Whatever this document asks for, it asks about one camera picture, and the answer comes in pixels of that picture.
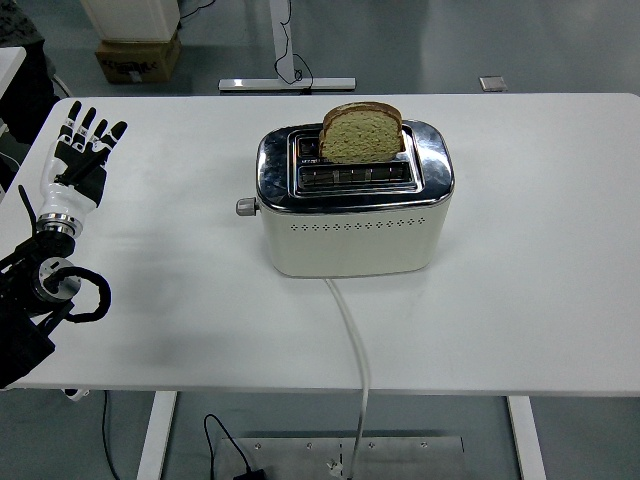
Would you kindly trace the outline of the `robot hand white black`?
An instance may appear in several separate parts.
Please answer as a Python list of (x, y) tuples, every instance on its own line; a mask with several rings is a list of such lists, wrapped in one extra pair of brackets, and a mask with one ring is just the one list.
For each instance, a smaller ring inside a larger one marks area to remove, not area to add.
[(102, 201), (109, 156), (128, 124), (96, 121), (93, 107), (79, 118), (81, 107), (79, 101), (72, 104), (49, 150), (41, 179), (41, 216), (62, 214), (80, 220)]

